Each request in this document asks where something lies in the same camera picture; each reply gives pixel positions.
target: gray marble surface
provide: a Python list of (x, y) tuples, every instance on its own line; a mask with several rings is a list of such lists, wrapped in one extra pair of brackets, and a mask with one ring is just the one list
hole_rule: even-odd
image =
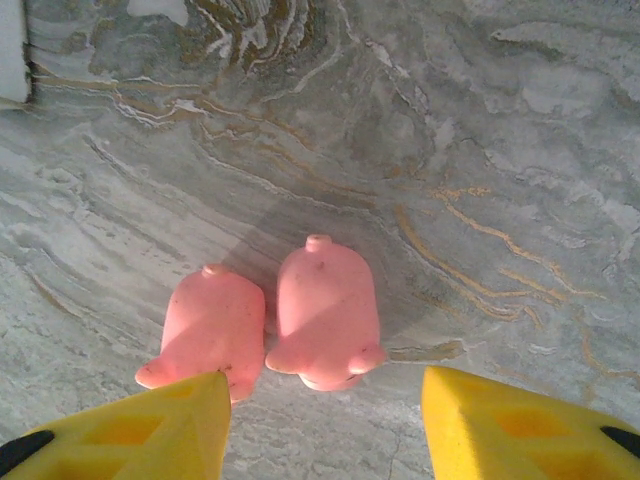
[(272, 306), (309, 232), (370, 262), (391, 361), (336, 394), (265, 370), (225, 479), (431, 478), (427, 364), (640, 427), (636, 2), (144, 3), (27, 1), (35, 101), (0, 114), (0, 441), (141, 391), (205, 262)]

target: yellow foam piece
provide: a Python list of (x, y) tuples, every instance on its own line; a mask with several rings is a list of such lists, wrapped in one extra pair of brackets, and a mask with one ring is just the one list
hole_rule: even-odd
[(640, 460), (587, 408), (446, 367), (428, 367), (422, 414), (436, 480), (638, 480)]
[(225, 375), (198, 375), (28, 432), (55, 438), (3, 480), (217, 480), (230, 423)]

